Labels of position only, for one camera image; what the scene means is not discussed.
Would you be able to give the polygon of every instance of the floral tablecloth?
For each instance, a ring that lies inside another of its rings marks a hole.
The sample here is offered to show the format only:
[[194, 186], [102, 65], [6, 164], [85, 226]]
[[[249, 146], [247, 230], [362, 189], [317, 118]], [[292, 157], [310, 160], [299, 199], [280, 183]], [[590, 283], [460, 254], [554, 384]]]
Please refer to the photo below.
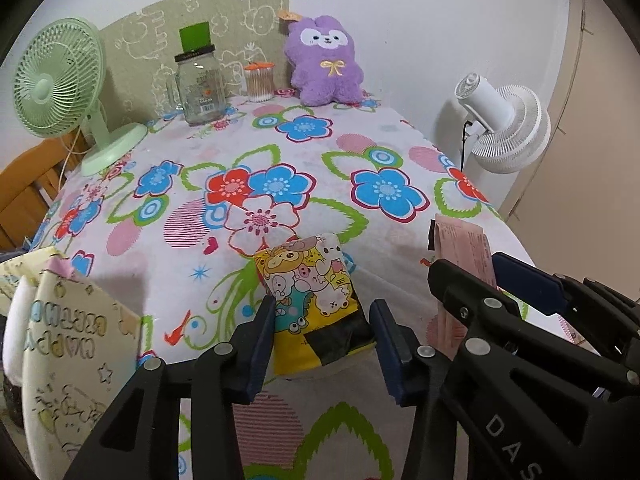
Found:
[[[307, 108], [288, 89], [267, 104], [234, 98], [223, 119], [182, 116], [100, 175], [71, 177], [36, 236], [55, 244], [143, 316], [140, 360], [197, 357], [254, 316], [264, 289], [250, 258], [293, 237], [335, 232], [368, 312], [385, 298], [425, 342], [436, 213], [481, 225], [492, 252], [530, 262], [482, 192], [407, 121], [366, 95]], [[562, 334], [557, 319], [527, 319]], [[387, 394], [375, 353], [293, 378], [268, 374], [237, 406], [247, 478], [399, 478], [414, 412]], [[190, 410], [180, 417], [180, 474], [191, 477]]]

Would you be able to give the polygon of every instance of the green fan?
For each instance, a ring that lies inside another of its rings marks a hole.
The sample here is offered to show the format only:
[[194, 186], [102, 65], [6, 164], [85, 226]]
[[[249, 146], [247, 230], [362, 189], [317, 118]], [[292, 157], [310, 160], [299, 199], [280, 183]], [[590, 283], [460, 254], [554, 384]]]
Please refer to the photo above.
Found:
[[82, 160], [82, 175], [98, 173], [145, 137], [143, 124], [110, 132], [98, 95], [106, 55], [97, 28], [81, 18], [65, 18], [43, 28], [22, 54], [14, 81], [14, 105], [25, 127], [38, 137], [59, 137], [86, 117], [95, 146]]

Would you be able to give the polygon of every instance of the purple plush toy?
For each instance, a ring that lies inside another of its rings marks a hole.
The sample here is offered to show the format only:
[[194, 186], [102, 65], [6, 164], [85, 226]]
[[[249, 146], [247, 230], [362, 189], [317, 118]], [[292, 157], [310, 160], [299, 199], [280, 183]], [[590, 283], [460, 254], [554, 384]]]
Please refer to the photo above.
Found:
[[362, 101], [364, 74], [355, 61], [353, 40], [335, 18], [292, 22], [284, 53], [294, 67], [291, 84], [300, 90], [302, 104]]

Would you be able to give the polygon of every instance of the beige door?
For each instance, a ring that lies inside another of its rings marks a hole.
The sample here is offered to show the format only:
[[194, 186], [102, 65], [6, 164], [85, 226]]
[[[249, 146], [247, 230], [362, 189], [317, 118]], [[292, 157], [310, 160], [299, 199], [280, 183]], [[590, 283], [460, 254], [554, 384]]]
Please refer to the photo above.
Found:
[[640, 298], [640, 56], [602, 0], [585, 0], [559, 129], [508, 225], [541, 269]]

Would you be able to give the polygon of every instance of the fan center hub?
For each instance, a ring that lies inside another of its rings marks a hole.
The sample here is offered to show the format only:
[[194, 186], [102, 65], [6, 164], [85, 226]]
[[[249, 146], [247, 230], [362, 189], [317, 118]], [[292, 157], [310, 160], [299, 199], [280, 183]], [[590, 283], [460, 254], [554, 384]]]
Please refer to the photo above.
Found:
[[53, 78], [49, 74], [40, 74], [38, 81], [33, 86], [31, 95], [39, 105], [46, 103], [53, 92]]

